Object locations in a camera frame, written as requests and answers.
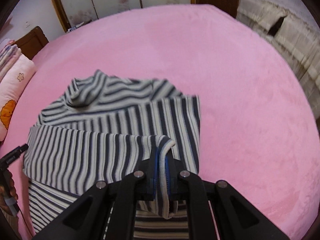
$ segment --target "metal bolt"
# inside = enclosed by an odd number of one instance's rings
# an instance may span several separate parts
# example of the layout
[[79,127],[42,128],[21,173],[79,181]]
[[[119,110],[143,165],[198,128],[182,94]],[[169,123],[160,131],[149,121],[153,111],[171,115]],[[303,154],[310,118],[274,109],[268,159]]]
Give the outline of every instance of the metal bolt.
[[143,171],[135,171],[133,175],[136,178],[141,178],[144,175],[144,173],[143,173]]
[[190,176],[190,172],[189,171],[181,171],[180,172],[180,176],[184,177],[184,178],[189,177]]
[[106,185],[107,185],[106,182],[103,181],[103,180],[100,180],[100,181],[98,181],[98,182],[96,183],[96,187],[99,188],[99,189],[104,188]]
[[228,186],[228,182],[226,182],[226,181],[224,181],[224,180],[219,180],[219,181],[217,182],[217,185],[218,185],[218,187],[220,187],[220,188],[225,188],[225,187]]

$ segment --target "white wall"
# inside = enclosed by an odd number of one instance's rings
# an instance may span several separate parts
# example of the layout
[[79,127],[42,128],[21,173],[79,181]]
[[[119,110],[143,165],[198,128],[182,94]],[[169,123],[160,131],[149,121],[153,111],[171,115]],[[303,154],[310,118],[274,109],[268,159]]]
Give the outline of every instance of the white wall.
[[9,24],[0,31],[0,42],[4,38],[18,40],[36,26],[49,41],[64,34],[51,0],[20,0],[10,17]]

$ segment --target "stack of folded blankets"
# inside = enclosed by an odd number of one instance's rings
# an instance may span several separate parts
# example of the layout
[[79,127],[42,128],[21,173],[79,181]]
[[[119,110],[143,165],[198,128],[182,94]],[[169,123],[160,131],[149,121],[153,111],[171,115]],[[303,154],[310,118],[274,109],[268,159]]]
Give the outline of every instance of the stack of folded blankets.
[[35,72],[34,63],[13,40],[0,43],[0,142],[6,137],[17,102]]

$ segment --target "black cable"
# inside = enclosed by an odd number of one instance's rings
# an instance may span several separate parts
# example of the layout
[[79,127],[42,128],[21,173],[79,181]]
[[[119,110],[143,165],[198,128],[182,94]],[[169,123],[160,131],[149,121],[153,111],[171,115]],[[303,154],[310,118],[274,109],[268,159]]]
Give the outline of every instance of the black cable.
[[22,218],[23,218],[23,221],[24,221],[24,223],[25,223],[25,225],[26,225],[26,227],[27,227],[27,229],[28,229],[28,231],[29,231],[29,234],[31,235],[31,237],[33,237],[32,233],[31,233],[31,231],[30,231],[30,229],[29,229],[29,227],[28,227],[28,225],[27,225],[27,222],[26,222],[26,220],[24,219],[24,216],[23,216],[23,213],[22,213],[21,209],[20,209],[20,213],[21,213]]

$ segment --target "pink blanket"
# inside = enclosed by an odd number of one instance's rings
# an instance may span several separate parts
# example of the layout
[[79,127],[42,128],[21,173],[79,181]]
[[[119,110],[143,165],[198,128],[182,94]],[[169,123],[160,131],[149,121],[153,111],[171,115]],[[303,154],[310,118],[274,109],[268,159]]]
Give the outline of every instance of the pink blanket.
[[[307,99],[271,45],[217,8],[153,7],[106,17],[50,42],[34,62],[38,71],[16,106],[1,155],[27,141],[39,111],[73,77],[101,69],[168,78],[200,96],[202,179],[230,182],[293,240],[317,216],[320,144]],[[21,163],[10,170],[27,216]],[[27,239],[22,219],[19,226]]]

